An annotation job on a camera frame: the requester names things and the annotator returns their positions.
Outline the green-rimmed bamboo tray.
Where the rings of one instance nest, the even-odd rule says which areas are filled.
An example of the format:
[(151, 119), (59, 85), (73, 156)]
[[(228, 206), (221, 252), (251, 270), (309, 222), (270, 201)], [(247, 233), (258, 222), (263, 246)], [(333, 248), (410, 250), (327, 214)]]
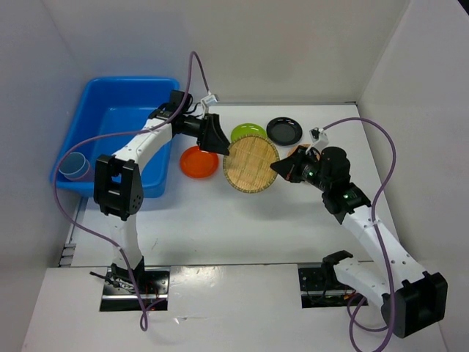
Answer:
[(223, 158), (223, 173), (234, 189), (256, 194), (269, 188), (277, 178), (270, 165), (279, 161), (276, 146), (267, 138), (249, 134), (229, 145), (229, 155)]

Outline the pink plastic cup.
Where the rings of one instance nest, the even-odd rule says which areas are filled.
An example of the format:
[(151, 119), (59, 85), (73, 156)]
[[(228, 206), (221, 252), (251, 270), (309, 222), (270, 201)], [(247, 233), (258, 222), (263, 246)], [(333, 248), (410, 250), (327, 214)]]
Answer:
[(83, 160), (83, 165), (79, 169), (65, 177), (73, 182), (93, 182), (95, 179), (95, 172), (90, 162), (85, 158)]

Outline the blue plastic cup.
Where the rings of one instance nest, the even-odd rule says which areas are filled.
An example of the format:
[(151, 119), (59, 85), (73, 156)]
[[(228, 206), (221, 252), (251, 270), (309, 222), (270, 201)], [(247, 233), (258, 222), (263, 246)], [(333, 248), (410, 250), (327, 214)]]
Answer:
[(59, 167), (59, 172), (65, 177), (75, 172), (83, 165), (83, 160), (86, 157), (79, 152), (70, 153), (61, 163)]

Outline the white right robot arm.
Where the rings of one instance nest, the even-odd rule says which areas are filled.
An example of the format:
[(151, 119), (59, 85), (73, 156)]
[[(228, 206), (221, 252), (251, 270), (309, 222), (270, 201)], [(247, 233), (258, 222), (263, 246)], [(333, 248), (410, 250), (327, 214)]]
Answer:
[(407, 337), (441, 321), (446, 312), (448, 283), (414, 260), (381, 220), (369, 198), (351, 182), (350, 162), (339, 147), (322, 152), (298, 147), (271, 169), (291, 183), (308, 183), (322, 192), (328, 212), (349, 230), (381, 271), (376, 275), (349, 252), (324, 257), (321, 279), (329, 288), (346, 285), (380, 309), (395, 336)]

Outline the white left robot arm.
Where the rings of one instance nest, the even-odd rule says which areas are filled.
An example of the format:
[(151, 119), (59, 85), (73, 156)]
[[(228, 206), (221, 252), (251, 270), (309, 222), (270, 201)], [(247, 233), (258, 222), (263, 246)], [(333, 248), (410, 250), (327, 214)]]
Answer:
[(229, 140), (221, 129), (218, 114), (209, 107), (218, 101), (208, 93), (202, 98), (202, 117), (188, 113), (191, 95), (173, 90), (169, 102), (152, 111), (144, 126), (113, 155), (100, 155), (95, 163), (94, 201), (111, 230), (114, 248), (111, 278), (129, 293), (146, 284), (144, 256), (136, 230), (136, 214), (144, 200), (141, 173), (153, 156), (177, 134), (196, 138), (199, 149), (218, 155), (229, 154)]

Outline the blue plastic bin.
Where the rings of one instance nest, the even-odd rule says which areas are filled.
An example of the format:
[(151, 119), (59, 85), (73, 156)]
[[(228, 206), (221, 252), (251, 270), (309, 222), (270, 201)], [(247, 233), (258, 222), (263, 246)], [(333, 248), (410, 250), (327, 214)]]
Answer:
[[(170, 92), (179, 88), (180, 84), (174, 78), (154, 76), (102, 77), (89, 81), (55, 164), (65, 152), (85, 139), (108, 133), (140, 130), (150, 112), (167, 102)], [(82, 153), (94, 169), (98, 156), (116, 152), (132, 137), (100, 139), (89, 142), (76, 151)], [(158, 198), (163, 195), (170, 152), (171, 142), (168, 142), (145, 166), (141, 175), (145, 198)], [(57, 175), (56, 187), (93, 198), (92, 182), (72, 182), (60, 172)]]

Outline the tan woven wicker tray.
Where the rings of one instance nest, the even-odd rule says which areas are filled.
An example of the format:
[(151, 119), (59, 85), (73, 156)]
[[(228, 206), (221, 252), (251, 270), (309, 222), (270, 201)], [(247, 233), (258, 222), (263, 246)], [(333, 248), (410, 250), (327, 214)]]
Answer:
[(288, 153), (287, 153), (287, 157), (290, 157), (295, 151), (296, 149), (298, 149), (299, 147), (302, 147), (303, 145), (299, 145), (297, 147), (293, 147)]

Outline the orange plastic plate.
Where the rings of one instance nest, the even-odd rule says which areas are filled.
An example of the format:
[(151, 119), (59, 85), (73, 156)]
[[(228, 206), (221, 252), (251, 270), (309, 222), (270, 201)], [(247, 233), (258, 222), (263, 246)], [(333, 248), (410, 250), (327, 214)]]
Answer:
[(218, 155), (203, 151), (199, 146), (189, 147), (180, 157), (182, 173), (194, 179), (210, 177), (217, 171), (218, 165)]

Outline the green plastic plate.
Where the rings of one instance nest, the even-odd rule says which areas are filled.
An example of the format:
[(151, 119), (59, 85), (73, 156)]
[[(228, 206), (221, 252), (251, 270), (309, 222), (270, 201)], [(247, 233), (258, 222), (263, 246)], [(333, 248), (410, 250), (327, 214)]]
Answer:
[(248, 135), (257, 135), (267, 138), (267, 132), (262, 126), (251, 122), (245, 122), (233, 128), (231, 140), (234, 141)]

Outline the black plastic plate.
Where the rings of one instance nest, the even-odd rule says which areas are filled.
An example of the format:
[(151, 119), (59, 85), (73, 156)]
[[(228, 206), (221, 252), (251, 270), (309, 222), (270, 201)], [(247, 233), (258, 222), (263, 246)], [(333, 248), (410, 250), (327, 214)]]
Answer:
[(300, 124), (289, 117), (277, 117), (266, 127), (267, 137), (278, 146), (287, 147), (298, 143), (303, 137)]

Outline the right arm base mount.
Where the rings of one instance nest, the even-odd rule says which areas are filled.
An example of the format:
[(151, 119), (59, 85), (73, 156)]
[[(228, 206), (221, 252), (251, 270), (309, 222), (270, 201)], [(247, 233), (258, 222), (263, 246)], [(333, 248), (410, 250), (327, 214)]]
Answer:
[(345, 307), (353, 298), (356, 306), (362, 296), (341, 283), (327, 284), (320, 263), (298, 264), (302, 308)]

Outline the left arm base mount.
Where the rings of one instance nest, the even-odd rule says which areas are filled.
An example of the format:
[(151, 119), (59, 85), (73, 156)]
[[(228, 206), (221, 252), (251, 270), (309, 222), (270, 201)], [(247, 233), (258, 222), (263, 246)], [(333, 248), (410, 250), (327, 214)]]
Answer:
[[(139, 311), (140, 306), (133, 286), (127, 282), (120, 282), (112, 276), (111, 268), (107, 268), (106, 275), (97, 275), (104, 280), (100, 302), (101, 312)], [(144, 306), (148, 307), (157, 302), (150, 309), (152, 311), (166, 311), (169, 296), (170, 267), (147, 266), (143, 275), (143, 282), (139, 283)]]

